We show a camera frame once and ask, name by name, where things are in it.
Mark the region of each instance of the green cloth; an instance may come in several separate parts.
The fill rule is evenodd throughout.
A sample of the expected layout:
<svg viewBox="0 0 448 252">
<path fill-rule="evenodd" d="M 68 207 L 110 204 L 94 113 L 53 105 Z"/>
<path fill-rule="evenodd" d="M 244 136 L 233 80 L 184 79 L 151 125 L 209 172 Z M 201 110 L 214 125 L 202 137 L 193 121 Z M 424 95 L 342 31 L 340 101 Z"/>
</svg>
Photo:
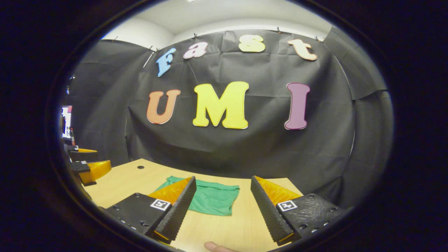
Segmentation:
<svg viewBox="0 0 448 252">
<path fill-rule="evenodd" d="M 156 191 L 183 179 L 171 176 Z M 231 216 L 232 204 L 239 193 L 239 186 L 226 186 L 219 183 L 196 180 L 196 193 L 191 200 L 188 210 L 220 216 Z"/>
</svg>

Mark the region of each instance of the blue letter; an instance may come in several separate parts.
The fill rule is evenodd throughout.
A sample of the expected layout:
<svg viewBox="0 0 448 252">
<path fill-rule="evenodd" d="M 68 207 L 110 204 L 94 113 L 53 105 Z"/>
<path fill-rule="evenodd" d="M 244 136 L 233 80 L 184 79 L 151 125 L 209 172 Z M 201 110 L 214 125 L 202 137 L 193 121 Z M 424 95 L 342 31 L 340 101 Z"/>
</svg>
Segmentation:
<svg viewBox="0 0 448 252">
<path fill-rule="evenodd" d="M 156 61 L 157 64 L 159 64 L 159 74 L 157 74 L 157 77 L 162 76 L 166 71 L 168 71 L 168 69 L 170 68 L 170 65 L 168 65 L 168 63 L 172 62 L 172 53 L 174 53 L 175 51 L 175 48 L 171 48 Z"/>
</svg>

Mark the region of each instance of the purple letter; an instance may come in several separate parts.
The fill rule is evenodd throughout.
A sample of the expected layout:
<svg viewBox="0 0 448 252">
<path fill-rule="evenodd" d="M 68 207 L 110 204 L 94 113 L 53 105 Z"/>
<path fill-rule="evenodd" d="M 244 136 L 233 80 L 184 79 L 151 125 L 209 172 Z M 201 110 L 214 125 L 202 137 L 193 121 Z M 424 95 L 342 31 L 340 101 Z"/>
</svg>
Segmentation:
<svg viewBox="0 0 448 252">
<path fill-rule="evenodd" d="M 288 83 L 286 87 L 291 92 L 291 111 L 289 112 L 289 120 L 284 124 L 284 127 L 287 130 L 305 129 L 306 94 L 310 91 L 310 87 L 300 83 Z"/>
</svg>

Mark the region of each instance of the foam letter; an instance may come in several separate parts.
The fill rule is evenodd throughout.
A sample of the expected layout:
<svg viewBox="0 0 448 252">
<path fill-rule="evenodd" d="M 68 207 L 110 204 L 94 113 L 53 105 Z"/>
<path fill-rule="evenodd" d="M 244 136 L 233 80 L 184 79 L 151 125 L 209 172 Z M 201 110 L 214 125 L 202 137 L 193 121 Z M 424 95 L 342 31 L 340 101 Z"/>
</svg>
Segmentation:
<svg viewBox="0 0 448 252">
<path fill-rule="evenodd" d="M 258 35 L 243 35 L 238 47 L 243 52 L 262 52 L 266 48 L 262 41 L 263 38 Z"/>
<path fill-rule="evenodd" d="M 317 55 L 310 53 L 307 48 L 311 48 L 310 44 L 303 43 L 300 39 L 293 39 L 288 41 L 288 44 L 293 45 L 296 53 L 309 61 L 315 61 L 317 59 Z"/>
<path fill-rule="evenodd" d="M 204 55 L 206 53 L 205 49 L 207 48 L 207 45 L 207 42 L 199 42 L 190 46 L 190 48 L 188 48 L 189 50 L 184 54 L 184 59 L 191 59 L 193 57 L 199 58 Z"/>
<path fill-rule="evenodd" d="M 213 126 L 218 126 L 226 111 L 226 117 L 223 120 L 225 128 L 247 128 L 249 123 L 244 119 L 244 95 L 248 89 L 249 84 L 246 82 L 231 82 L 219 99 L 210 84 L 197 85 L 194 91 L 198 94 L 198 108 L 193 125 L 202 127 L 208 125 L 208 120 L 205 118 L 207 110 Z"/>
<path fill-rule="evenodd" d="M 157 64 L 159 64 L 159 73 L 157 74 L 157 77 L 162 76 L 171 67 L 170 65 L 168 65 L 168 63 L 172 62 L 172 53 L 174 53 L 175 51 L 175 48 L 171 48 L 156 61 Z"/>
<path fill-rule="evenodd" d="M 310 91 L 310 87 L 300 83 L 289 83 L 286 87 L 291 92 L 291 110 L 289 120 L 284 124 L 284 127 L 287 130 L 304 129 L 306 127 L 306 94 Z"/>
<path fill-rule="evenodd" d="M 161 115 L 157 114 L 157 106 L 159 105 L 159 99 L 164 95 L 162 91 L 156 91 L 149 94 L 148 109 L 146 110 L 146 118 L 154 124 L 164 124 L 169 121 L 174 110 L 174 103 L 176 97 L 181 93 L 180 90 L 169 90 L 167 92 L 168 101 L 165 108 L 165 112 Z"/>
</svg>

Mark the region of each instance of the table surface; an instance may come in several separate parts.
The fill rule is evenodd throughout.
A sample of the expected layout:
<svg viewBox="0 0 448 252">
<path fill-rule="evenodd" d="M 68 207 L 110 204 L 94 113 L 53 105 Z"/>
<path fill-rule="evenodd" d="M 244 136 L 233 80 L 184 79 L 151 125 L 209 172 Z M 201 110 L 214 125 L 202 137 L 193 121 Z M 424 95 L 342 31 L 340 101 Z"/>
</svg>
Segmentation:
<svg viewBox="0 0 448 252">
<path fill-rule="evenodd" d="M 85 190 L 95 204 L 108 208 L 133 193 L 152 193 L 169 176 L 195 176 L 198 180 L 240 187 L 240 193 L 233 203 L 232 216 L 216 216 L 188 210 L 171 246 L 186 252 L 207 252 L 203 246 L 207 241 L 242 252 L 265 252 L 279 247 L 272 240 L 250 191 L 250 179 L 195 174 L 139 159 L 113 167 L 109 173 L 96 181 L 96 185 L 87 186 Z M 287 178 L 268 180 L 303 195 Z"/>
</svg>

